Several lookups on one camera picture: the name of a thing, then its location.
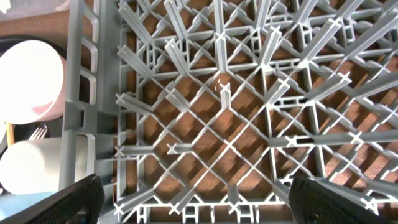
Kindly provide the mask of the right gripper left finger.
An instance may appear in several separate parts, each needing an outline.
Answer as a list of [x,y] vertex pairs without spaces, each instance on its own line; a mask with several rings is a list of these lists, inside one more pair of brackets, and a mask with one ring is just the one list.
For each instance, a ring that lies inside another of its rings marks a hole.
[[104,198],[100,176],[91,174],[1,223],[97,223]]

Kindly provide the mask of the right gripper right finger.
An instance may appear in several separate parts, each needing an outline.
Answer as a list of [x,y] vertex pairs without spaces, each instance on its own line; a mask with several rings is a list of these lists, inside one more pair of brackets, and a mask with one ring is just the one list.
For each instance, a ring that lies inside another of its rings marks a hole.
[[294,178],[289,205],[298,224],[392,223],[304,176]]

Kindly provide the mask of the white cup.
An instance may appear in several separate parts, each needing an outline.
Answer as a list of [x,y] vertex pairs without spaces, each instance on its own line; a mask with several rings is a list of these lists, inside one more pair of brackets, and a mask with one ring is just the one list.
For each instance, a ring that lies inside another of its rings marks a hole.
[[62,139],[19,141],[1,158],[1,184],[16,195],[54,192],[59,188]]

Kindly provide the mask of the pink bowl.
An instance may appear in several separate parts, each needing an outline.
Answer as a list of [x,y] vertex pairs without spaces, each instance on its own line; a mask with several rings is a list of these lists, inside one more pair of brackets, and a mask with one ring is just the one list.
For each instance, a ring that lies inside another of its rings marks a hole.
[[65,109],[65,73],[56,58],[39,50],[27,60],[1,58],[1,119],[12,124],[37,121],[33,115],[45,118],[61,117]]

